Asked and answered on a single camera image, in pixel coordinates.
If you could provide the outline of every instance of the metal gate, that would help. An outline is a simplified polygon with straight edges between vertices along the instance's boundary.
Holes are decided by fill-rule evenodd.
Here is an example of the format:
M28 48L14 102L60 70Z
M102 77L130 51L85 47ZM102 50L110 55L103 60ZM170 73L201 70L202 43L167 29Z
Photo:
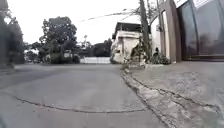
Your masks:
M184 60L224 59L223 3L189 0L178 8Z

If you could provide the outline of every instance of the utility pole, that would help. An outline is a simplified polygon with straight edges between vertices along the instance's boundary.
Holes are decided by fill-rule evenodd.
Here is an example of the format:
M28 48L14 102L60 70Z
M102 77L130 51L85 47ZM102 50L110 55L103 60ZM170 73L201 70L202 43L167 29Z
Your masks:
M145 47L147 60L149 60L152 52L151 52L151 46L149 42L148 21L146 16L144 0L140 0L140 16L141 16L141 24L142 24L142 32L143 32L143 44Z

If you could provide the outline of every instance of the asphalt road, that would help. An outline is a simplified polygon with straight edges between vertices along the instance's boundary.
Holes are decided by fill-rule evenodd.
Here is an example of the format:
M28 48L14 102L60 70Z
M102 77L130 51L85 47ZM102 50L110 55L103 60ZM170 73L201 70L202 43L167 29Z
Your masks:
M119 66L22 65L0 76L0 128L164 128Z

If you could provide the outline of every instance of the fence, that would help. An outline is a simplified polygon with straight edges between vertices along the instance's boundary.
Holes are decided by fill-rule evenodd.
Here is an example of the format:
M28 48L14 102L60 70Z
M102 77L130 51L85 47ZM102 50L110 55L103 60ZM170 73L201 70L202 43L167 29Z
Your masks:
M83 64L110 64L110 57L84 57L80 59Z

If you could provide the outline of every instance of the roof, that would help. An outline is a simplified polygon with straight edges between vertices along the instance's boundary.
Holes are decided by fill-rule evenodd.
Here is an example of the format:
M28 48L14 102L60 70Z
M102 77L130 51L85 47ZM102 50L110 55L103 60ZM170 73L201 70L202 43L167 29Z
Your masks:
M117 35L117 31L119 30L130 32L141 32L141 24L117 22L113 37Z

